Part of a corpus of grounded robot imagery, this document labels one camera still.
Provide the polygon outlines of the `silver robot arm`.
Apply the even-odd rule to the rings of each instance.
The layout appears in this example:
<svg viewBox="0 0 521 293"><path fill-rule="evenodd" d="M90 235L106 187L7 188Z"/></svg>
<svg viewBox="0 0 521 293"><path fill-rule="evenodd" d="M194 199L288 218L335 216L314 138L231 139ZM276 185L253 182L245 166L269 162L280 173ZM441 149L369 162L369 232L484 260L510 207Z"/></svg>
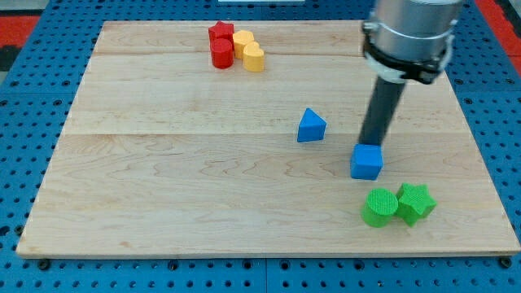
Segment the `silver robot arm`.
<svg viewBox="0 0 521 293"><path fill-rule="evenodd" d="M387 82L431 84L453 53L462 0L378 0L364 20L363 55Z"/></svg>

